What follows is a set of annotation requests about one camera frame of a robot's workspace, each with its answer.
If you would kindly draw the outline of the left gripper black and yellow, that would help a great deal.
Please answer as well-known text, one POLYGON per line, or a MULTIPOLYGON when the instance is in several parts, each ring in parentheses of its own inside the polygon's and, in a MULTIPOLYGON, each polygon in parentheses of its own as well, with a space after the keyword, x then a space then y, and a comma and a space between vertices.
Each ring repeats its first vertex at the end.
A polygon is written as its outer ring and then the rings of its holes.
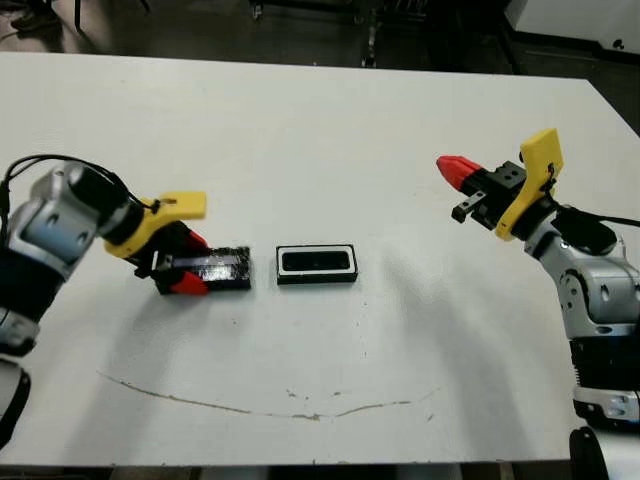
POLYGON ((161 295, 205 295, 208 286, 199 276, 159 264, 207 253, 206 240, 185 224, 203 219, 206 210, 204 192, 168 192, 131 202, 123 220, 103 236, 105 251, 132 264, 137 277, 152 279, 161 295))

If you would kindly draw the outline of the right gripper black and yellow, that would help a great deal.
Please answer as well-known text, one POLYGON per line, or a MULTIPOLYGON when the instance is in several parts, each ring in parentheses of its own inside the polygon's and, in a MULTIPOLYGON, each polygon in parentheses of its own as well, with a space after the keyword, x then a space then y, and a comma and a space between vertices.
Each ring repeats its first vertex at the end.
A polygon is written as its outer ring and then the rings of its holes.
POLYGON ((436 166, 465 199, 451 217, 472 218, 504 241, 527 240, 555 210, 553 193, 564 166, 558 132, 544 129, 520 146, 519 161, 490 171, 459 155, 442 155, 436 166))

